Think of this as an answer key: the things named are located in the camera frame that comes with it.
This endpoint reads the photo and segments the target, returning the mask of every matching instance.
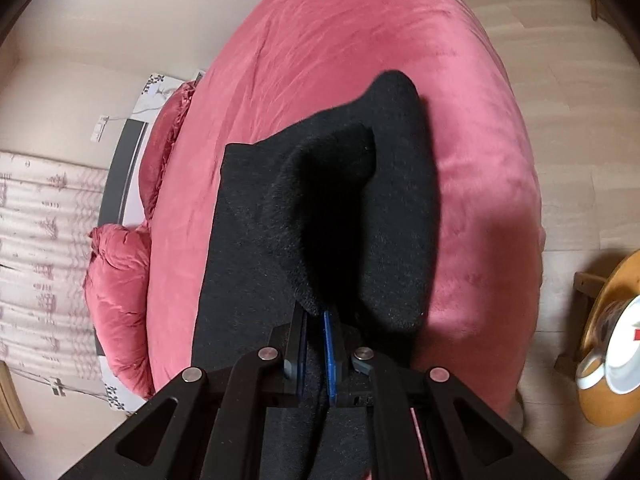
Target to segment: black cloth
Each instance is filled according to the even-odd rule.
[[[318,314],[408,366],[436,261],[439,192],[424,107],[401,72],[354,102],[225,149],[192,363],[265,345],[295,301],[310,320],[305,393],[269,410],[261,478],[351,480],[369,465],[364,412],[328,410]]]

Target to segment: mug handle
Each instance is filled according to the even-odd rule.
[[[600,361],[600,366],[598,366],[593,372],[588,375],[585,375],[585,371],[594,364],[596,361]],[[575,384],[581,390],[587,390],[598,384],[600,380],[604,377],[604,355],[602,350],[599,348],[594,348],[587,354],[578,367],[575,370]]]

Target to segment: silver screw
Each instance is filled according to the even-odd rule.
[[[373,357],[373,350],[368,346],[361,346],[360,348],[356,348],[353,355],[355,355],[356,359],[360,361],[368,361]]]
[[[444,368],[432,368],[429,377],[436,383],[446,383],[451,375]]]
[[[273,361],[278,357],[278,351],[273,346],[265,346],[258,350],[258,357],[263,361]]]
[[[192,366],[191,368],[187,368],[182,372],[182,380],[185,383],[194,383],[195,381],[199,381],[202,377],[202,370]]]

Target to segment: pillow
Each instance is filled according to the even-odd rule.
[[[146,345],[146,290],[151,238],[146,223],[105,224],[89,234],[92,257],[84,298],[109,368],[133,393],[154,394]]]
[[[183,83],[167,99],[151,130],[149,142],[140,161],[138,175],[140,200],[142,200],[147,221],[153,217],[164,169],[189,111],[196,85],[195,81]]]

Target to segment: white curtain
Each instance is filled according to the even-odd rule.
[[[107,171],[0,152],[0,360],[100,378],[82,281]]]

